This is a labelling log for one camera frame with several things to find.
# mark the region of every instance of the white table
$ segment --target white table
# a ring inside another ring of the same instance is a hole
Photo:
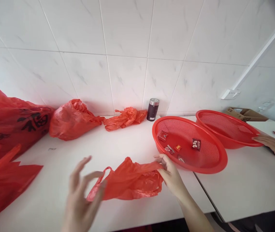
[[[145,120],[140,125],[113,132],[99,126],[66,142],[49,135],[42,138],[17,160],[22,165],[40,164],[44,167],[29,188],[0,213],[0,232],[59,232],[68,193],[68,177],[76,164],[85,156],[93,156],[82,172],[85,175],[95,170],[103,171],[107,166],[116,169],[127,156],[133,162],[152,162],[153,155],[158,153],[152,125],[153,122]],[[202,211],[214,212],[194,173],[180,170],[180,174]],[[89,184],[86,194],[94,183]],[[163,183],[162,191],[156,197],[102,202],[90,231],[115,231],[182,217],[176,198]]]
[[[183,117],[196,121],[195,116]],[[226,150],[227,167],[196,173],[225,222],[275,210],[275,156],[265,147]]]

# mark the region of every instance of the basket rim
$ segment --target basket rim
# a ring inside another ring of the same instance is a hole
[[[218,133],[217,131],[211,129],[210,127],[208,127],[204,122],[202,122],[200,120],[200,117],[199,117],[199,114],[200,113],[213,113],[213,114],[218,114],[218,115],[221,115],[221,116],[224,116],[226,118],[230,118],[234,121],[237,121],[237,122],[240,122],[243,126],[245,126],[247,129],[249,129],[253,134],[260,134],[259,131],[257,129],[255,129],[253,126],[247,124],[246,122],[243,122],[242,120],[240,119],[237,119],[233,116],[230,116],[228,114],[225,114],[225,113],[222,113],[222,112],[218,112],[218,111],[213,111],[213,110],[199,110],[195,113],[195,117],[196,119],[199,121],[199,123],[201,123],[201,125],[203,125],[204,127],[206,127],[208,130],[210,130],[212,133],[216,134],[216,135],[219,135],[221,137],[224,137],[225,139],[227,139],[228,141],[230,142],[235,142],[235,143],[238,143],[238,144],[241,144],[241,145],[244,145],[244,146],[247,146],[247,147],[261,147],[263,146],[262,143],[259,143],[259,142],[255,142],[255,143],[245,143],[245,142],[241,142],[241,141],[237,141],[237,140],[234,140],[234,139],[231,139],[229,137],[226,137],[220,133]]]
[[[189,124],[194,125],[195,127],[198,127],[199,129],[203,130],[204,132],[206,132],[211,139],[213,139],[214,144],[216,145],[218,151],[219,151],[219,163],[218,165],[216,165],[215,167],[212,168],[198,168],[189,164],[185,164],[181,161],[179,161],[178,159],[176,159],[174,156],[172,156],[170,153],[166,152],[164,150],[164,147],[161,145],[161,143],[159,142],[158,138],[157,138],[157,134],[155,132],[156,126],[158,125],[158,123],[164,121],[164,120],[168,120],[168,119],[174,119],[174,120],[179,120],[179,121],[183,121],[183,122],[187,122]],[[164,151],[164,153],[176,164],[178,164],[179,166],[188,169],[190,171],[193,172],[197,172],[197,173],[203,173],[203,174],[215,174],[218,173],[220,171],[222,171],[223,169],[225,169],[225,167],[228,164],[228,155],[227,152],[223,146],[223,144],[220,142],[220,140],[209,130],[207,130],[205,127],[189,120],[189,119],[185,119],[182,117],[177,117],[177,116],[165,116],[165,117],[161,117],[159,119],[157,119],[156,121],[154,121],[154,124],[152,126],[152,136],[154,141],[156,142],[157,147],[160,147],[160,149],[162,151]]]

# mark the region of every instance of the crumpled red bag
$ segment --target crumpled red bag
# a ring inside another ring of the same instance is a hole
[[[95,117],[80,99],[73,99],[54,112],[49,134],[64,141],[73,140],[101,125],[104,120],[104,117]]]
[[[163,178],[157,169],[163,168],[161,164],[154,161],[149,164],[133,163],[130,157],[105,178],[107,185],[103,200],[117,198],[121,200],[133,200],[139,198],[153,197],[162,190]],[[93,201],[103,177],[100,177],[87,196],[88,201]]]
[[[16,159],[47,134],[53,112],[51,106],[7,97],[0,90],[0,159],[20,143]]]
[[[115,112],[120,112],[121,114],[104,121],[107,131],[114,131],[120,127],[125,128],[131,124],[140,124],[147,116],[147,110],[138,111],[133,107],[127,107],[122,111],[115,110]]]
[[[20,151],[18,144],[0,159],[0,212],[19,197],[31,184],[43,166],[23,165],[10,160]]]

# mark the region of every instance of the cardboard box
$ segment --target cardboard box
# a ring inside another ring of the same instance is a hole
[[[232,117],[238,118],[242,121],[266,121],[267,117],[257,113],[251,109],[229,107],[225,112]]]

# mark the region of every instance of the red plastic basket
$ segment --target red plastic basket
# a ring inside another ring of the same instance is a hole
[[[196,122],[213,132],[226,149],[263,146],[252,140],[259,131],[237,118],[211,110],[197,111],[195,116]]]
[[[158,139],[161,131],[168,134],[166,141]],[[191,120],[175,116],[159,118],[152,126],[152,136],[158,151],[167,154],[173,162],[185,169],[213,174],[227,166],[228,156],[221,142],[210,131]],[[192,148],[192,139],[201,140],[200,150]],[[164,149],[167,145],[174,149],[174,154]],[[177,145],[181,146],[179,152],[175,149]]]

